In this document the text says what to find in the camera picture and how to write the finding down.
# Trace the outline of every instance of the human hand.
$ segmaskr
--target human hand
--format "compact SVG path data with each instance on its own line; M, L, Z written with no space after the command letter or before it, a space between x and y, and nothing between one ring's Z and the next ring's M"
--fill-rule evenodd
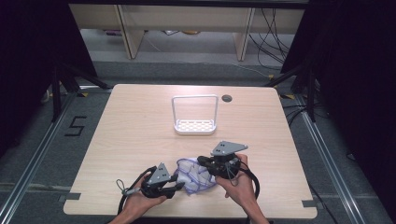
M134 186L135 188L141 188L142 182L146 175L139 179ZM124 207L119 215L117 215L110 223L111 224L129 224L138 218L142 217L150 208L155 205L165 202L166 196L159 198L148 198L143 195L142 191L138 191L128 196Z
M236 156L241 160L241 168L247 170L248 156L244 154L236 154ZM245 172L239 171L233 180L216 176L216 182L225 189L226 198L231 197L244 209L252 223L269 223L257 204L252 180Z

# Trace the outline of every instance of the gray carpet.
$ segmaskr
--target gray carpet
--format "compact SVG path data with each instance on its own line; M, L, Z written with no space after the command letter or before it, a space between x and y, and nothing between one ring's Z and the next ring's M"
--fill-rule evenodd
M190 63L94 63L99 78L110 85L118 83L185 84L185 85L227 85L261 86L269 81L270 74L278 76L278 71L260 66L245 68L228 64ZM89 84L79 79L81 85ZM292 78L276 89L279 94L289 94ZM25 194L11 223L105 223L111 217L68 216L63 212L62 196L73 184L87 147L92 139L98 120L106 106L109 93L89 93L87 97L77 97L67 110L59 132L37 171L32 186ZM295 100L282 99L285 105L296 105ZM285 108L285 115L295 110ZM11 148L0 160L0 200L7 197L13 183L18 181L29 159L38 147L51 120L51 102L38 108L35 118L21 136L20 144ZM316 107L317 125L331 150L336 163L349 185L368 223L392 223L359 165L346 157L347 147L338 134L332 120L327 118L324 107ZM85 116L77 125L85 126L81 136L65 136L75 133L69 125L74 116ZM290 126L308 182L319 193L338 223L350 223L346 210L339 199L318 150L306 129L301 116ZM142 218L137 223L243 223L243 220L213 219L158 219ZM274 220L276 224L290 223L333 223L328 212L318 207L318 216L312 220Z

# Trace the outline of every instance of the wooden table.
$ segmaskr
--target wooden table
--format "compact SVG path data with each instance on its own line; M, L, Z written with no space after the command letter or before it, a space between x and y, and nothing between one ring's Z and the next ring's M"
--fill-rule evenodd
M171 99L175 95L216 94L218 127L209 136L182 136L174 130ZM230 103L221 96L233 97ZM219 86L117 85L107 102L64 211L69 215L116 215L120 189L147 168L164 162L173 173L181 158L209 156L221 140L248 145L243 153L259 178L258 202L270 218L314 218L316 207L305 179L277 93L272 88ZM224 189L187 195L150 209L147 217L245 217Z

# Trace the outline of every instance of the black circular hole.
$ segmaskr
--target black circular hole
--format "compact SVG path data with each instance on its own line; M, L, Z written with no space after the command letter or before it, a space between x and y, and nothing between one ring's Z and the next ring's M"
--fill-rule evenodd
M226 103L230 103L233 100L233 97L231 95L223 95L221 96L221 100L223 100Z

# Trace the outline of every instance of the white plastic holder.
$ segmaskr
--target white plastic holder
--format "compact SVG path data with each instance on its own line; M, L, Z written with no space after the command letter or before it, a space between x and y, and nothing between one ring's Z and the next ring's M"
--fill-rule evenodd
M212 97L215 99L213 119L178 119L175 100L179 98L203 98ZM215 94L206 95L177 95L172 98L172 108L174 113L175 131L180 135L210 135L216 130L216 118L218 115L219 97Z

